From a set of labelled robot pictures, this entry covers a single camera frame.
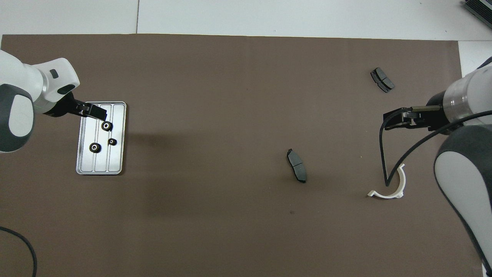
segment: black cable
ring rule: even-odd
[[[432,137],[435,137],[437,134],[440,134],[440,133],[444,132],[445,130],[447,130],[447,129],[451,128],[451,127],[454,127],[456,125],[459,125],[459,124],[461,124],[461,123],[463,123],[465,121],[472,120],[472,119],[475,119],[475,118],[479,118],[479,117],[482,117],[482,116],[487,116],[487,115],[492,115],[492,110],[479,112],[479,113],[476,113],[476,114],[473,114],[473,115],[469,115],[467,117],[464,117],[462,119],[459,119],[457,121],[448,123],[448,124],[442,126],[441,128],[435,130],[434,132],[430,133],[429,135],[425,136],[423,139],[419,140],[416,144],[414,144],[412,147],[410,147],[401,156],[401,158],[397,161],[397,163],[395,164],[395,166],[393,167],[393,169],[390,172],[389,178],[388,179],[385,178],[386,186],[388,186],[390,184],[391,179],[395,175],[395,173],[396,173],[398,167],[400,166],[400,164],[408,157],[408,155],[410,155],[410,153],[412,153],[417,147],[419,147],[420,145],[422,145],[424,142],[426,142],[427,140],[431,139]]]
[[[388,173],[386,172],[386,162],[384,161],[383,130],[384,130],[384,127],[386,127],[386,125],[388,124],[388,122],[390,122],[390,120],[392,120],[396,116],[398,116],[404,112],[408,112],[408,111],[412,111],[412,108],[401,108],[401,109],[393,112],[388,117],[386,117],[385,120],[383,120],[383,124],[381,124],[381,128],[379,129],[379,150],[381,152],[381,163],[383,165],[383,175],[384,175],[384,182],[385,182],[386,186],[388,186],[389,183],[387,182]]]
[[[479,67],[477,67],[477,69],[481,69],[482,67],[484,67],[484,66],[486,66],[486,65],[488,65],[490,63],[492,63],[492,57],[490,57],[486,61],[484,61],[484,63],[481,64]]]
[[[36,271],[37,271],[36,253],[34,252],[34,248],[32,247],[31,243],[28,241],[28,239],[26,239],[23,235],[15,232],[13,230],[10,230],[8,228],[2,227],[2,226],[0,226],[0,231],[7,232],[9,234],[12,234],[12,235],[20,238],[28,246],[29,251],[31,252],[31,256],[32,256],[32,277],[36,277]]]

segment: white floor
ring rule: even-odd
[[[0,35],[134,33],[458,40],[463,75],[492,56],[461,0],[0,0]]]

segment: curved white bracket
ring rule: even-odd
[[[368,195],[369,196],[377,196],[379,198],[384,198],[384,199],[401,198],[403,196],[403,189],[405,188],[405,185],[406,185],[406,176],[405,176],[405,172],[403,171],[404,166],[405,166],[405,164],[400,164],[400,166],[397,169],[398,174],[400,175],[400,185],[398,186],[398,189],[394,193],[392,193],[388,196],[384,196],[384,195],[380,195],[375,190],[371,190],[368,193]]]

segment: metal tray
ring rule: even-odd
[[[110,131],[101,128],[102,121],[90,117],[80,120],[79,147],[77,151],[78,174],[83,175],[116,175],[123,169],[124,130],[126,122],[125,102],[88,102],[107,110],[106,121],[113,123]],[[116,145],[108,140],[116,139]],[[101,151],[93,153],[89,150],[91,143],[101,145]]]

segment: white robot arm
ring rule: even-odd
[[[463,222],[488,276],[492,276],[492,115],[487,115],[492,110],[492,66],[487,66],[490,62],[492,58],[445,92],[433,96],[426,106],[401,108],[383,116],[388,122],[386,130],[427,127],[434,131],[455,125],[443,132],[449,137],[437,153],[434,174],[441,192]],[[484,116],[464,121],[479,115]]]
[[[64,58],[31,66],[0,50],[0,153],[13,152],[28,141],[35,113],[105,120],[104,109],[73,98],[71,91],[79,84]]]

